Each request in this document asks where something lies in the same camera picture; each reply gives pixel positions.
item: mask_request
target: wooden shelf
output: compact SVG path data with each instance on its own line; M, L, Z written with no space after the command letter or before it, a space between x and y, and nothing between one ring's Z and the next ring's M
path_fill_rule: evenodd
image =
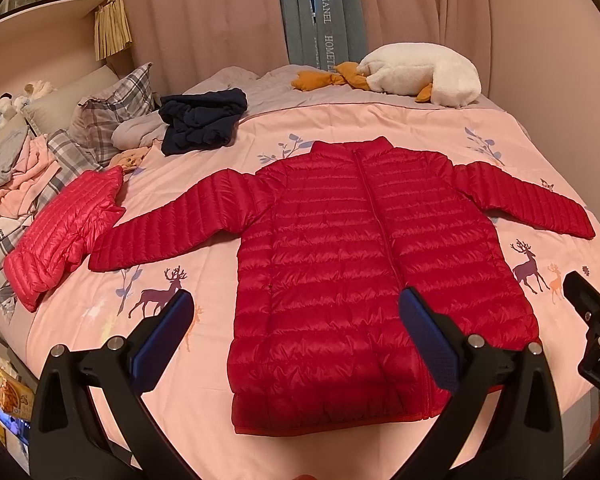
M10 14L0 20L0 46L15 38L22 38L26 48L26 34L40 30L51 23L59 23L72 18L85 17L106 0L56 0Z

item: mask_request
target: beige curtain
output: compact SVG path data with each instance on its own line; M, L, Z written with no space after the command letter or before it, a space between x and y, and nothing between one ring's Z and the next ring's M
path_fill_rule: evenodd
M125 0L136 65L152 88L182 93L221 68L258 74L288 63L280 0Z
M474 62L488 94L489 0L362 0L369 50L401 41L448 46Z

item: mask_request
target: pink towel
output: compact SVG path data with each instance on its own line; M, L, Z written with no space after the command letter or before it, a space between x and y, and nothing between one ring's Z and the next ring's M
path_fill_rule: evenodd
M46 146L46 135L33 140L27 137L11 180L0 187L0 216L16 219L26 214L59 169Z

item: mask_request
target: quilted puffer stitching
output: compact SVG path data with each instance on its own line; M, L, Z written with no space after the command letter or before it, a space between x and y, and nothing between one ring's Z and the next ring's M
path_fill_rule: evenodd
M115 205L122 168L104 173L87 170L67 185L27 228L4 261L16 296L31 312L41 293L51 290L65 271L77 267L99 234L125 212Z
M227 363L237 431L439 413L448 395L400 322L401 288L416 286L465 333L520 349L538 338L538 324L480 209L594 235L581 206L499 168L453 167L440 153L387 144L316 142L317 151L256 176L216 173L97 241L90 268L109 270L185 252L220 229L242 231Z

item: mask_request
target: deer print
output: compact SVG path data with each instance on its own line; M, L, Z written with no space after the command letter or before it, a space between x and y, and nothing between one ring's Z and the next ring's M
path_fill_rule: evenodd
M551 289L551 301L553 304L555 304L554 297L556 294L558 295L558 299L564 299L564 295L562 294L562 276L560 275L560 269L558 269L556 264L551 264L547 267L547 269L549 269L551 272L554 272L556 275L556 279L549 282L549 288Z
M191 335L193 327L195 327L200 322L200 314L202 314L202 307L200 307L200 305L197 304L193 313L193 321L189 325L187 333L184 336L184 341L187 345L187 352L191 352L191 348L189 347L189 336Z
M168 282L171 282L168 290L155 290L154 288L146 288L140 294L140 300L136 303L136 305L129 311L129 319L131 319L131 314L133 311L142 305L142 317L146 317L146 309L147 303L155 303L154 308L154 316L161 310L171 299L171 297L176 293L177 290L182 288L181 281L184 280L187 275L183 271L180 271L180 266L173 269L171 274L169 271L171 269L167 269L164 271L164 277L167 278Z
M528 258L528 262L525 262L513 268L513 275L516 277L516 280L518 280L518 283L523 282L526 286L528 286L528 288L531 289L532 293L537 294L537 292L533 290L533 287L529 285L526 281L526 279L529 276L535 276L536 280L538 280L538 287L540 287L540 292L542 292L542 285L540 285L540 280L542 280L542 282L544 283L546 290L549 290L546 281L538 272L538 264L536 264L535 260L536 255L531 252L531 246L525 244L524 242L521 242L520 240L516 240L516 245L518 246L518 248L515 248L513 244L511 244L511 248L517 253L525 254Z

